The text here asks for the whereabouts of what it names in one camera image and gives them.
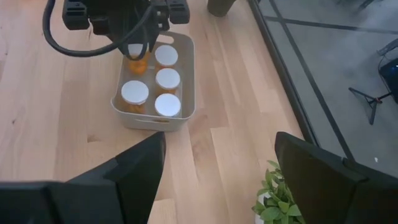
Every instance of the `wooden tabletop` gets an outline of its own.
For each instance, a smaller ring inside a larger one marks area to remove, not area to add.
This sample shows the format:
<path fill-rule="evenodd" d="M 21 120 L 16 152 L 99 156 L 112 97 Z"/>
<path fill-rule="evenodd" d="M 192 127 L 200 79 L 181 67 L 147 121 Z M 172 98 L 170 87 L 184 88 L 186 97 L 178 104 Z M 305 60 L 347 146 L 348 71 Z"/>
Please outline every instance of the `wooden tabletop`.
<path fill-rule="evenodd" d="M 54 51 L 42 34 L 46 0 L 0 0 L 0 180 L 68 180 L 153 131 L 124 128 L 110 105 L 122 55 Z M 69 49 L 109 43 L 69 31 L 57 1 L 52 32 Z M 167 133 L 151 223 L 253 223 L 251 207 L 275 159 L 277 131 L 301 136 L 252 12 L 238 0 L 215 18 L 188 0 L 191 21 L 172 31 L 195 42 L 197 111 Z"/>

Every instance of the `gray floor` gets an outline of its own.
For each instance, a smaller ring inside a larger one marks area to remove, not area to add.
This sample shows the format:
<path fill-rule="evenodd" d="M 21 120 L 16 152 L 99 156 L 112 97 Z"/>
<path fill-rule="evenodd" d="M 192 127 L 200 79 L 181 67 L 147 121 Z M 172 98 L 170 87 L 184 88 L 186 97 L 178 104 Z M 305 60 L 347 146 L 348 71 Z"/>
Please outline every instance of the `gray floor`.
<path fill-rule="evenodd" d="M 358 12 L 361 1 L 270 0 L 259 5 L 275 44 L 287 66 L 296 91 L 321 147 L 344 156 L 341 144 L 303 70 L 293 44 L 299 49 L 343 137 L 357 162 L 398 177 L 398 105 L 391 97 L 378 106 L 374 125 L 368 123 L 370 107 L 348 88 L 373 96 L 387 93 L 377 73 L 381 59 L 376 50 L 398 38 L 397 34 L 303 26 L 287 21 L 289 40 L 281 19 L 397 31 L 398 1 L 375 1 Z M 398 51 L 388 53 L 398 57 Z"/>

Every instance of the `white pot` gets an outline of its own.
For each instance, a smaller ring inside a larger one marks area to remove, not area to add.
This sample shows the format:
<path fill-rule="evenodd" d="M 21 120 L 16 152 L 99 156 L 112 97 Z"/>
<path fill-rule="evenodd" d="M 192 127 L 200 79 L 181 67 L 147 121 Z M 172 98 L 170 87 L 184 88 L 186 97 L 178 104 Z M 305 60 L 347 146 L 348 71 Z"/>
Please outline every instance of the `white pot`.
<path fill-rule="evenodd" d="M 262 194 L 262 195 L 260 195 L 260 196 L 257 198 L 257 200 L 258 200 L 260 203 L 264 204 L 264 197 L 270 198 L 271 195 L 269 195 L 269 193 Z M 260 216 L 256 214 L 256 216 L 254 217 L 254 224 L 264 224 L 264 221 L 261 220 Z"/>

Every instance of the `potted plant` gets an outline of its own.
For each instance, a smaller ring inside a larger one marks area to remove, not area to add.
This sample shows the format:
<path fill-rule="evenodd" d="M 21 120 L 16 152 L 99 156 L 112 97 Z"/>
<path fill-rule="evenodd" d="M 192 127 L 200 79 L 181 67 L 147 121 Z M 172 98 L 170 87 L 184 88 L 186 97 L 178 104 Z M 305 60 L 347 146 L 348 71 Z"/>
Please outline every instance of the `potted plant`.
<path fill-rule="evenodd" d="M 285 184 L 278 163 L 268 162 L 275 170 L 267 169 L 266 179 L 262 181 L 263 189 L 258 191 L 258 201 L 252 207 L 256 213 L 256 224 L 305 223 L 291 191 Z"/>

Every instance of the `jar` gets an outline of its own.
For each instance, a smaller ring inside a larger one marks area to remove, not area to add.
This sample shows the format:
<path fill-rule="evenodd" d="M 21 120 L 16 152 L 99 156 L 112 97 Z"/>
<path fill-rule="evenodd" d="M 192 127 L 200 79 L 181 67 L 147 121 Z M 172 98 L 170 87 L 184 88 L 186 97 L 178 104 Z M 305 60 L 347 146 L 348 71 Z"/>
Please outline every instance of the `jar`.
<path fill-rule="evenodd" d="M 178 60 L 176 49 L 170 45 L 161 45 L 155 51 L 156 71 L 162 68 L 173 68 Z"/>
<path fill-rule="evenodd" d="M 159 116 L 172 118 L 181 111 L 181 102 L 175 95 L 164 93 L 156 98 L 155 110 Z"/>
<path fill-rule="evenodd" d="M 123 100 L 130 113 L 145 114 L 145 102 L 149 96 L 147 85 L 140 81 L 126 82 L 121 90 Z"/>
<path fill-rule="evenodd" d="M 157 95 L 163 93 L 175 94 L 180 84 L 180 75 L 172 68 L 163 68 L 157 72 L 155 81 L 157 84 Z"/>
<path fill-rule="evenodd" d="M 138 57 L 140 55 L 143 47 L 144 47 L 143 44 L 129 44 L 128 45 L 129 55 L 132 58 Z M 150 52 L 149 52 L 149 48 L 147 47 L 145 56 L 141 60 L 138 60 L 138 61 L 130 60 L 129 61 L 130 71 L 136 75 L 143 75 L 148 68 L 149 57 L 150 57 Z"/>

